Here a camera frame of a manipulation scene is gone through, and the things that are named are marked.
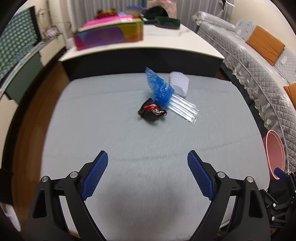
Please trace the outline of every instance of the blue gripper pad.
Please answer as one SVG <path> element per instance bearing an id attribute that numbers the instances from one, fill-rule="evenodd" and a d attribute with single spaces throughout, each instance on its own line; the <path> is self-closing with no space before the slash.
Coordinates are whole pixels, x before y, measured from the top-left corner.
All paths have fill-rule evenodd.
<path id="1" fill-rule="evenodd" d="M 188 153 L 187 162 L 202 194 L 209 200 L 214 199 L 213 181 L 192 151 Z"/>
<path id="2" fill-rule="evenodd" d="M 92 167 L 86 178 L 83 180 L 82 191 L 80 193 L 81 199 L 85 201 L 91 197 L 96 189 L 106 167 L 108 165 L 108 154 L 104 152 L 96 164 Z"/>
<path id="3" fill-rule="evenodd" d="M 274 174 L 281 180 L 283 180 L 285 183 L 289 183 L 290 178 L 288 176 L 288 174 L 286 174 L 283 170 L 281 170 L 280 168 L 276 168 L 274 169 Z"/>

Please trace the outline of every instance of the white curtain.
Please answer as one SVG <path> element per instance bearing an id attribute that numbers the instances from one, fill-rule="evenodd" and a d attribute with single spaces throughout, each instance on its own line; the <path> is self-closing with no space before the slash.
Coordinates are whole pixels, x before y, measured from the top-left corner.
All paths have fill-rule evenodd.
<path id="1" fill-rule="evenodd" d="M 177 3 L 177 17 L 181 23 L 191 30 L 195 30 L 196 24 L 192 21 L 192 15 L 197 11 L 204 11 L 217 15 L 221 7 L 219 0 L 173 0 Z M 126 5 L 140 5 L 140 0 L 72 0 L 72 12 L 75 17 L 73 23 L 76 28 L 81 27 L 86 21 L 94 19 L 98 9 L 108 10 L 115 8 L 122 12 Z M 223 19 L 229 21 L 232 12 L 231 7 L 226 7 Z"/>

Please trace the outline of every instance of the wooden floor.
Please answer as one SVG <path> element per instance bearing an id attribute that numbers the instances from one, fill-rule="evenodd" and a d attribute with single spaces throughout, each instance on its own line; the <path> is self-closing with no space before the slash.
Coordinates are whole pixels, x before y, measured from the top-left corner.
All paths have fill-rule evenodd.
<path id="1" fill-rule="evenodd" d="M 216 77 L 225 79 L 221 72 Z M 62 65 L 56 64 L 38 88 L 21 123 L 13 156 L 12 196 L 22 229 L 40 181 L 43 144 L 50 118 L 68 83 Z"/>

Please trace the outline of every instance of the bed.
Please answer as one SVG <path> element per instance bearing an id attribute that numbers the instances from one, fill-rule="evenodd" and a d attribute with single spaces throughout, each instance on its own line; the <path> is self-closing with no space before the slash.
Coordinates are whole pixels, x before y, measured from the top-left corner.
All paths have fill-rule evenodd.
<path id="1" fill-rule="evenodd" d="M 160 74 L 168 81 L 169 74 Z M 189 75 L 187 99 L 197 105 L 194 125 L 168 110 L 150 123 L 137 111 L 151 96 L 146 75 L 77 79 L 54 110 L 44 145 L 41 177 L 66 177 L 104 150 L 109 164 L 86 206 L 106 240 L 188 240 L 210 201 L 187 166 L 187 154 L 229 177 L 252 176 L 266 189 L 269 173 L 256 123 L 228 81 Z M 71 232 L 76 233 L 61 198 Z M 231 216 L 230 199 L 222 225 Z"/>

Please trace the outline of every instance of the quilted sofa cover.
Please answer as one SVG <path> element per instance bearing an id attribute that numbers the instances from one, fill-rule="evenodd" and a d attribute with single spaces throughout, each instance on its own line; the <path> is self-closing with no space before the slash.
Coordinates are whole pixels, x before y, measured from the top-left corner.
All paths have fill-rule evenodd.
<path id="1" fill-rule="evenodd" d="M 283 88 L 296 81 L 296 55 L 285 48 L 273 67 L 245 43 L 256 26 L 254 23 L 242 20 L 230 26 L 212 15 L 207 21 L 208 16 L 203 12 L 193 16 L 199 25 L 197 34 L 225 57 L 223 62 L 254 100 L 264 126 L 281 137 L 286 170 L 296 171 L 296 110 Z"/>

